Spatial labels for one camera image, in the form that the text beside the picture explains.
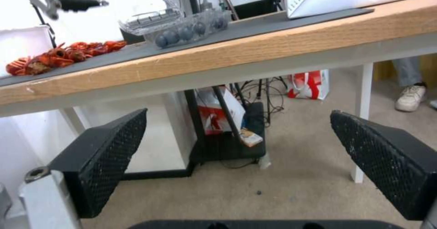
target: shopping bag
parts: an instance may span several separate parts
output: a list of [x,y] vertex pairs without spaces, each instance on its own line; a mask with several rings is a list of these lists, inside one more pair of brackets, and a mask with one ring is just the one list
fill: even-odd
[[329,70],[316,70],[288,76],[288,97],[324,100],[329,92]]
[[[232,120],[238,130],[241,129],[243,123],[243,116],[245,114],[244,108],[239,101],[232,95],[225,87],[220,87],[223,99],[231,114]],[[225,112],[220,106],[213,89],[206,87],[196,90],[196,101],[199,109],[200,117],[205,129],[206,135],[221,134],[223,132],[232,131]]]

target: white sneaker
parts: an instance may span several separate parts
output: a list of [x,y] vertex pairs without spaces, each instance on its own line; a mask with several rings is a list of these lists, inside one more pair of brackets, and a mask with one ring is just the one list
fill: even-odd
[[437,99],[436,100],[432,100],[429,104],[432,106],[432,108],[437,110]]
[[425,100],[425,92],[424,86],[407,86],[396,101],[395,109],[406,112],[417,110],[419,104]]

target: gray ball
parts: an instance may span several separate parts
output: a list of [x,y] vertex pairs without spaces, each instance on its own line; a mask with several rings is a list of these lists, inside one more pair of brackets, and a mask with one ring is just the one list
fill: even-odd
[[214,18],[212,21],[212,27],[215,29],[222,29],[225,26],[225,19],[223,17]]
[[179,42],[179,34],[174,30],[165,30],[163,32],[164,37],[166,38],[168,44],[176,44]]
[[179,29],[179,36],[184,41],[191,40],[193,38],[193,36],[194,36],[194,32],[193,32],[192,27],[189,27],[189,26],[181,27]]
[[168,45],[168,41],[164,35],[160,34],[155,38],[155,44],[161,48],[164,48]]
[[196,22],[194,25],[194,31],[198,35],[204,35],[206,32],[206,25],[203,22]]

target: white table leg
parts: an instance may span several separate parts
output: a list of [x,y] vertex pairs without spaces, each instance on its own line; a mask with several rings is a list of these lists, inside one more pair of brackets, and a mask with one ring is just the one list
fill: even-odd
[[76,136],[79,136],[83,131],[85,131],[85,126],[73,108],[59,109],[59,112],[61,112],[68,126]]
[[[363,119],[369,119],[370,94],[372,91],[373,63],[363,64],[356,71],[355,114]],[[356,166],[351,172],[355,183],[362,183],[363,171]]]

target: clear plastic container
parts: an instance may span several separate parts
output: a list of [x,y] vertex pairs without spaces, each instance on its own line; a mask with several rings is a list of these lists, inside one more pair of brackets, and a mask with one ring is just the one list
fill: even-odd
[[159,30],[162,25],[183,17],[172,0],[128,0],[118,5],[120,28],[134,35]]
[[157,48],[167,48],[204,39],[212,33],[226,29],[230,20],[230,11],[206,10],[163,24],[159,29],[144,33],[143,36]]

